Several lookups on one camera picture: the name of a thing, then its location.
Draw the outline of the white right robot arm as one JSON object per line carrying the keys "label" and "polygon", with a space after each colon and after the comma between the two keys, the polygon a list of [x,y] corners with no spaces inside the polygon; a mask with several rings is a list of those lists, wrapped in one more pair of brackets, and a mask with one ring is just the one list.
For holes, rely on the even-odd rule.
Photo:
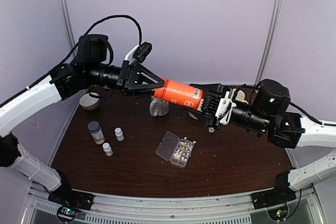
{"label": "white right robot arm", "polygon": [[335,148],[335,122],[318,120],[291,102],[289,89],[275,80],[264,79],[251,86],[249,103],[236,99],[238,91],[216,84],[197,84],[204,91],[194,115],[207,127],[218,130],[233,124],[281,148],[324,146]]}

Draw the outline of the white ribbed cup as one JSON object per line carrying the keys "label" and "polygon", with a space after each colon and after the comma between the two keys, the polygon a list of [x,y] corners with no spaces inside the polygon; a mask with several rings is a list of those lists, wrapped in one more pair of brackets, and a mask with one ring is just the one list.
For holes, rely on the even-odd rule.
{"label": "white ribbed cup", "polygon": [[243,102],[243,103],[247,103],[248,104],[248,101],[245,100],[246,98],[246,95],[244,93],[244,91],[242,90],[238,90],[236,88],[234,88],[232,90],[232,94],[230,96],[231,100],[234,100],[233,98],[235,98],[236,101],[239,101],[239,102]]}

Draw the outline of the aluminium frame post right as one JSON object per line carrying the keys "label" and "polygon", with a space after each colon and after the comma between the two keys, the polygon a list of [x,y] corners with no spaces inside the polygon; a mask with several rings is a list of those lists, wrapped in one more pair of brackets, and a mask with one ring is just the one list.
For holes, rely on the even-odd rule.
{"label": "aluminium frame post right", "polygon": [[265,42],[264,50],[262,53],[261,62],[259,64],[257,76],[255,79],[255,85],[257,85],[260,82],[265,72],[265,69],[266,69],[267,61],[269,59],[272,44],[275,38],[275,33],[276,33],[276,28],[277,28],[277,24],[278,24],[280,13],[281,13],[282,3],[283,3],[283,0],[274,0],[274,3],[273,3],[268,33],[266,36],[266,42]]}

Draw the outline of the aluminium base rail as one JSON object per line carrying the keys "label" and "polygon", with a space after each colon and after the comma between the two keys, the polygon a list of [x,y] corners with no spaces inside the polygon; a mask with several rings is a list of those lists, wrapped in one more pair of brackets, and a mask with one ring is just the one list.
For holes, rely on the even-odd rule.
{"label": "aluminium base rail", "polygon": [[283,205],[256,209],[251,193],[189,198],[145,198],[93,193],[89,210],[73,223],[275,223],[271,214],[288,209],[284,223],[325,223],[313,186]]}

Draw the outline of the clear plastic pill organizer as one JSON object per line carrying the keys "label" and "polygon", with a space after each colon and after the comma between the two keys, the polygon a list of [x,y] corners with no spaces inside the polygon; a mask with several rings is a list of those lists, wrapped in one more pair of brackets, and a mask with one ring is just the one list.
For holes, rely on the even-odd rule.
{"label": "clear plastic pill organizer", "polygon": [[184,168],[192,156],[196,141],[190,141],[187,137],[180,138],[167,131],[162,138],[156,155],[180,168]]}

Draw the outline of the small white pill bottle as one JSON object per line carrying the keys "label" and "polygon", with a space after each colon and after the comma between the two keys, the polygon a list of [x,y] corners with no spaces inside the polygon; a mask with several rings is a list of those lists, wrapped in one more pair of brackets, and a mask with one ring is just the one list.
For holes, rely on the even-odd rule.
{"label": "small white pill bottle", "polygon": [[102,147],[103,147],[104,153],[107,156],[112,156],[113,155],[113,150],[112,150],[109,143],[107,143],[107,142],[103,143]]}

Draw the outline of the grey-capped orange label bottle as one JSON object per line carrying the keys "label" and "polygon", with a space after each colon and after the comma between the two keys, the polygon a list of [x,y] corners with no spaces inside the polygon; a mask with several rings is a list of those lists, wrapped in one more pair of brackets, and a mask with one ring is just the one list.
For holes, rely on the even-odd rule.
{"label": "grey-capped orange label bottle", "polygon": [[92,121],[88,124],[88,130],[97,145],[102,145],[105,143],[105,137],[100,127],[99,122]]}

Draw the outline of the yellow-lined patterned mug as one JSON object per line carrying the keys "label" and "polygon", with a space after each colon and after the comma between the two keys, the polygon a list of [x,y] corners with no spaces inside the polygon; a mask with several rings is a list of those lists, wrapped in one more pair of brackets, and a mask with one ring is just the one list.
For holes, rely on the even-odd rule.
{"label": "yellow-lined patterned mug", "polygon": [[151,97],[149,111],[150,111],[150,115],[153,117],[165,116],[169,112],[169,103],[162,99]]}

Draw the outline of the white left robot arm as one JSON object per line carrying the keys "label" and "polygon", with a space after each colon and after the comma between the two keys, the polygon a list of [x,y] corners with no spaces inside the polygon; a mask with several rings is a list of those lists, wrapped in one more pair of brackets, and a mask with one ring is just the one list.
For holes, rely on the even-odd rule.
{"label": "white left robot arm", "polygon": [[55,66],[36,84],[1,104],[1,167],[15,169],[43,185],[64,205],[71,205],[76,199],[66,176],[31,156],[19,144],[13,129],[44,108],[91,86],[119,90],[124,96],[135,98],[151,96],[164,86],[163,79],[142,65],[152,50],[149,42],[135,45],[120,67],[112,65],[114,54],[106,35],[83,35],[75,49],[77,55],[70,63]]}

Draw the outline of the aluminium frame post left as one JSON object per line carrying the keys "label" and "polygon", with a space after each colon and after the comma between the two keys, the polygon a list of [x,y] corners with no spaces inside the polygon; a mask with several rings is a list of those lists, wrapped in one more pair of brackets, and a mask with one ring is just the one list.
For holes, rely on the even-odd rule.
{"label": "aluminium frame post left", "polygon": [[75,47],[75,37],[74,32],[71,24],[71,18],[70,18],[70,12],[67,0],[59,0],[60,7],[61,7],[61,13],[65,24],[65,30],[66,30],[66,36],[68,40],[68,44],[70,47],[70,50],[72,50]]}

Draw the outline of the white pills in organizer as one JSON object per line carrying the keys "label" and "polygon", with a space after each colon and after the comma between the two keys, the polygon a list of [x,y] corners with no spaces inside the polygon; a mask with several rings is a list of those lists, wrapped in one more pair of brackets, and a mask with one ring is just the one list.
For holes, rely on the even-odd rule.
{"label": "white pills in organizer", "polygon": [[180,142],[178,143],[177,147],[173,152],[171,163],[177,166],[186,165],[187,161],[191,156],[193,148],[194,148],[193,142],[186,139],[180,140]]}

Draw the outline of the aluminium frame post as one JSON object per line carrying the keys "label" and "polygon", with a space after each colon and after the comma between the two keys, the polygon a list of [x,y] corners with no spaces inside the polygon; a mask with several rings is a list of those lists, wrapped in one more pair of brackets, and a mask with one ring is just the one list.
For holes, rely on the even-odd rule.
{"label": "aluminium frame post", "polygon": [[67,0],[59,0],[60,7],[61,7],[61,13],[65,24],[65,30],[66,30],[66,36],[68,40],[68,44],[70,47],[70,50],[72,50],[75,47],[75,37],[74,32],[71,24],[71,18],[70,18],[70,12]]}
{"label": "aluminium frame post", "polygon": [[260,82],[265,72],[265,69],[266,69],[267,61],[269,59],[272,44],[275,38],[275,33],[276,33],[276,28],[277,28],[277,24],[278,24],[280,13],[281,13],[282,3],[283,3],[283,0],[274,0],[274,3],[273,3],[268,33],[266,36],[266,42],[265,42],[264,50],[262,53],[261,62],[259,64],[257,76],[255,79],[255,85],[257,85]]}

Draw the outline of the orange pill bottle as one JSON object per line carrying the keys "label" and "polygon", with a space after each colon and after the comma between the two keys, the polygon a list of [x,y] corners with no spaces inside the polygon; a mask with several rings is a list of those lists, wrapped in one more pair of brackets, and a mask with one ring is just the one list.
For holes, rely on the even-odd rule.
{"label": "orange pill bottle", "polygon": [[197,110],[203,98],[201,89],[166,78],[163,80],[164,86],[154,91],[155,98]]}

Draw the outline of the white ceramic bowl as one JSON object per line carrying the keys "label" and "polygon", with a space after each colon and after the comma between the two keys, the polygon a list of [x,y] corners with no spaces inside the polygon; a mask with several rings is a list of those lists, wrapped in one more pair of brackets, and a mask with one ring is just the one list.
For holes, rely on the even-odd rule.
{"label": "white ceramic bowl", "polygon": [[79,100],[79,105],[86,111],[92,111],[98,108],[99,98],[91,96],[89,93],[83,95]]}

